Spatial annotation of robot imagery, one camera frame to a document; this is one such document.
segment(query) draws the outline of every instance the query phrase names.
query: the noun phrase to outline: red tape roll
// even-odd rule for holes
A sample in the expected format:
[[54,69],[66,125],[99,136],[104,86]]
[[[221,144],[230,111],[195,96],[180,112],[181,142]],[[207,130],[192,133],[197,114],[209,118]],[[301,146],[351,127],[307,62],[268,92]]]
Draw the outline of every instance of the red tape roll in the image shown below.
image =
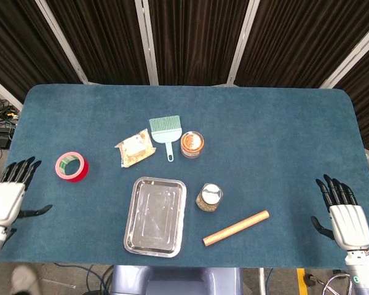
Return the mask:
[[[68,163],[74,160],[79,160],[79,168],[74,174],[67,175],[65,168]],[[66,152],[65,154],[61,155],[59,159],[57,159],[55,170],[57,176],[59,176],[61,179],[75,183],[76,181],[84,179],[89,171],[89,163],[87,163],[85,158],[83,158],[83,156],[78,152]]]

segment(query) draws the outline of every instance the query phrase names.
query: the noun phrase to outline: metal tray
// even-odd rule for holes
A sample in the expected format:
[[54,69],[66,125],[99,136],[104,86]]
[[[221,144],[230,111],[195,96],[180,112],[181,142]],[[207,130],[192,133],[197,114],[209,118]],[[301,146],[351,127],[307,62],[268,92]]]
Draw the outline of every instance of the metal tray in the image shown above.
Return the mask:
[[186,186],[179,180],[141,177],[133,186],[124,248],[131,253],[174,257],[180,251]]

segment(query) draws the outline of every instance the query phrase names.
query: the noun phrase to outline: curtain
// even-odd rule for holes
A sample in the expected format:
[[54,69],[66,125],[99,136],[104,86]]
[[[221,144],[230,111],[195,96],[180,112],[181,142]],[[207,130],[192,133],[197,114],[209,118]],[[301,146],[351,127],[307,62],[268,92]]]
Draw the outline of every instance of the curtain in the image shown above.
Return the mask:
[[161,85],[227,83],[248,0],[149,0]]
[[79,83],[34,1],[0,0],[0,83],[21,102],[36,84]]
[[343,89],[351,97],[363,145],[369,150],[369,51],[335,88]]
[[134,0],[48,0],[89,81],[149,84]]
[[369,0],[263,0],[235,84],[320,87],[369,30]]

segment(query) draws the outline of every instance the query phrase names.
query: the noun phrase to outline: person's foot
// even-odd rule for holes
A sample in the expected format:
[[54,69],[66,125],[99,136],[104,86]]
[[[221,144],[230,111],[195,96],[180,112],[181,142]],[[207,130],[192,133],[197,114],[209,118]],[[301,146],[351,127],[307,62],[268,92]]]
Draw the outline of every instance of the person's foot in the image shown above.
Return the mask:
[[37,273],[27,265],[14,269],[11,278],[11,294],[41,295]]

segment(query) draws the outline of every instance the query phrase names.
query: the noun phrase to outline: rolling pin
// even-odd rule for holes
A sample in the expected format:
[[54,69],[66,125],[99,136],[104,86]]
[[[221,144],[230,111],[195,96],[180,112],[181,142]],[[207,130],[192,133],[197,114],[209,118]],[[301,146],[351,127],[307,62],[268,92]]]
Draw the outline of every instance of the rolling pin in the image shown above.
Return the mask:
[[257,224],[262,220],[267,219],[268,217],[269,217],[268,211],[266,210],[261,211],[251,217],[239,221],[238,223],[226,227],[225,229],[222,229],[219,232],[215,232],[213,235],[209,235],[208,237],[205,237],[202,240],[204,241],[205,246],[210,246],[218,241],[221,241],[224,238],[228,238],[233,234],[240,232],[241,230],[244,230],[250,226]]

